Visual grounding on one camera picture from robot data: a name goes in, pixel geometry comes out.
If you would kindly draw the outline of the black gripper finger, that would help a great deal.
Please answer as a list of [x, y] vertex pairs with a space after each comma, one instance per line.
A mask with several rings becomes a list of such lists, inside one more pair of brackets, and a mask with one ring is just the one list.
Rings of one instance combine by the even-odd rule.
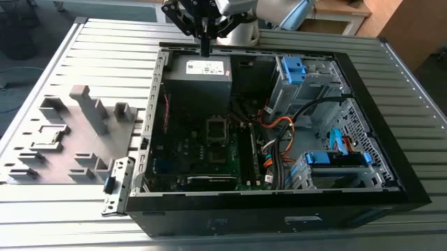
[[211, 42], [224, 38], [247, 19], [251, 1], [209, 1], [207, 4], [207, 56], [212, 52]]
[[179, 1], [163, 1], [161, 11], [187, 36], [192, 36], [200, 45], [200, 55], [207, 56], [207, 40], [203, 39], [201, 18], [189, 18], [179, 8]]

